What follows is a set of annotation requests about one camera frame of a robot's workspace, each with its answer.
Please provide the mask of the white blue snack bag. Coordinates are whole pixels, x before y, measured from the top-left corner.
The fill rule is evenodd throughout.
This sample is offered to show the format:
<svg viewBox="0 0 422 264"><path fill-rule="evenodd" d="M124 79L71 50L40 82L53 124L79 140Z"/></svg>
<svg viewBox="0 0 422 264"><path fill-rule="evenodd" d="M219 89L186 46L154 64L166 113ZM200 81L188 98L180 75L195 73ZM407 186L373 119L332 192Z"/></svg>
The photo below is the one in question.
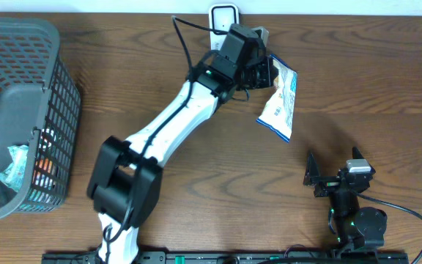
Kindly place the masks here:
<svg viewBox="0 0 422 264"><path fill-rule="evenodd" d="M297 72L284 60L271 54L273 65L278 69L274 80L275 93L266 102L256 122L269 128L286 143L290 142L295 112Z"/></svg>

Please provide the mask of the teal wrapper pack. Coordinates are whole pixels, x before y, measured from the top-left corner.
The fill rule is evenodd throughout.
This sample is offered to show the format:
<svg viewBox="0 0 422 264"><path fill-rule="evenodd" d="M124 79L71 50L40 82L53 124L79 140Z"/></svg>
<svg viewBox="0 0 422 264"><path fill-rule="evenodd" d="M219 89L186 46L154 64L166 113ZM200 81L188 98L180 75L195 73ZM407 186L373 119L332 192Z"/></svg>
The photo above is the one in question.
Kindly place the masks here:
<svg viewBox="0 0 422 264"><path fill-rule="evenodd" d="M3 172L0 172L0 182L18 193L23 184L29 147L13 145L7 149L12 163Z"/></svg>

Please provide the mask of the orange tissue pack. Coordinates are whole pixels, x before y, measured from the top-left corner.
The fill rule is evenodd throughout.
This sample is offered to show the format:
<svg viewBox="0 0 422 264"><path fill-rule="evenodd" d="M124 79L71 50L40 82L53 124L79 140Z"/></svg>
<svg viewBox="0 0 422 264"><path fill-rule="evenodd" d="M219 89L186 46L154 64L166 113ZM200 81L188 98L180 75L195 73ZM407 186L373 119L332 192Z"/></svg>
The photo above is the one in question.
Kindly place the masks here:
<svg viewBox="0 0 422 264"><path fill-rule="evenodd" d="M56 174L56 165L49 158L41 158L35 162L33 179L52 178Z"/></svg>

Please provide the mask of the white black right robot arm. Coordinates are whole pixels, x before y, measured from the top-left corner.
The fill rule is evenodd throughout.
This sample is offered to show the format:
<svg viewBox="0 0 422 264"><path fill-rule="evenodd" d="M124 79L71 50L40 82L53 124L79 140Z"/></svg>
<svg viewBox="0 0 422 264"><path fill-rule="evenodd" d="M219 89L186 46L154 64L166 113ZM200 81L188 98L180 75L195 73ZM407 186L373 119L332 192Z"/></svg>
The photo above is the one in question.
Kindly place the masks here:
<svg viewBox="0 0 422 264"><path fill-rule="evenodd" d="M333 250L337 258L351 252L373 252L385 244L385 211L362 208L358 201L358 195L370 187L375 173L356 147L352 148L352 158L335 176L323 176L314 155L308 154L303 184L314 187L315 197L330 200L328 226L338 237L338 248Z"/></svg>

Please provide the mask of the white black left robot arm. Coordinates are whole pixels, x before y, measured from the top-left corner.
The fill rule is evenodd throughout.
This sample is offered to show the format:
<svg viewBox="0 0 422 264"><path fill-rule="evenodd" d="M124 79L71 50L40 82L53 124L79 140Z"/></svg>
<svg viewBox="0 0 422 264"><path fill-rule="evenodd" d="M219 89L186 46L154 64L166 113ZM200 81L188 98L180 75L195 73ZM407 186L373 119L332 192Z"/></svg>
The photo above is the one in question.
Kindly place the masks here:
<svg viewBox="0 0 422 264"><path fill-rule="evenodd" d="M267 55L269 32L233 23L218 50L189 67L179 94L151 123L100 146L87 196L101 221L97 263L132 263L138 229L158 203L163 168L174 151L235 92L271 87L278 75Z"/></svg>

